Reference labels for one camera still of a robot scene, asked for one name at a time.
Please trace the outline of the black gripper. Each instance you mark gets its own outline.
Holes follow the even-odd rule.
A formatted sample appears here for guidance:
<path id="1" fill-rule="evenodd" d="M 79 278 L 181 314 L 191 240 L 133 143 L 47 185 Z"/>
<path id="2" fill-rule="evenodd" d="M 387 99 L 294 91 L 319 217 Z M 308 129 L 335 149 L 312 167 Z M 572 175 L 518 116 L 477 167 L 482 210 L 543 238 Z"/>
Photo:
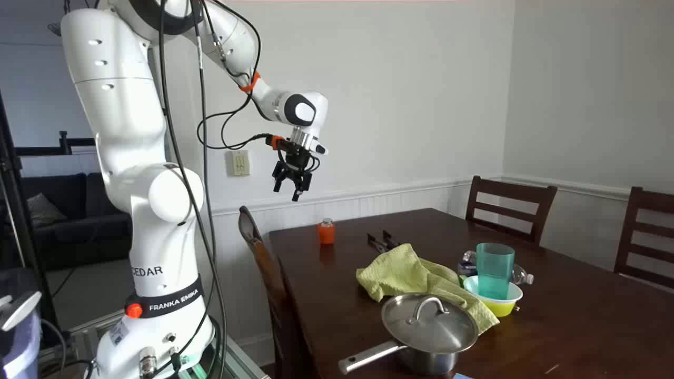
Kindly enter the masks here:
<path id="1" fill-rule="evenodd" d="M 294 184 L 293 203 L 300 203 L 300 198 L 308 192 L 308 184 L 312 178 L 312 153 L 291 142 L 283 142 L 279 146 L 279 163 L 273 168 L 273 192 L 283 190 L 283 180 L 291 178 Z"/>

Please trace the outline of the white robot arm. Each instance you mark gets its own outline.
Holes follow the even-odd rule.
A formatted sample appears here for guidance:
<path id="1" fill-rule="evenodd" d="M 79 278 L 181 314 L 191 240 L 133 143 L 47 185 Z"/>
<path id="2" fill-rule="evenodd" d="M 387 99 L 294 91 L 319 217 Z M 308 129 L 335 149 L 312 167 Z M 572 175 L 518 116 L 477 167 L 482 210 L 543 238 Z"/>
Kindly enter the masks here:
<path id="1" fill-rule="evenodd" d="M 218 61 L 259 113 L 293 129 L 272 147 L 287 153 L 273 177 L 298 192 L 324 151 L 328 100 L 266 84 L 255 30 L 218 0 L 106 0 L 61 19 L 65 61 L 95 135 L 109 203 L 130 217 L 134 292 L 124 316 L 100 339 L 90 379 L 169 379 L 195 366 L 215 330 L 195 262 L 202 178 L 167 158 L 169 113 L 160 105 L 149 52 L 188 34 Z"/>

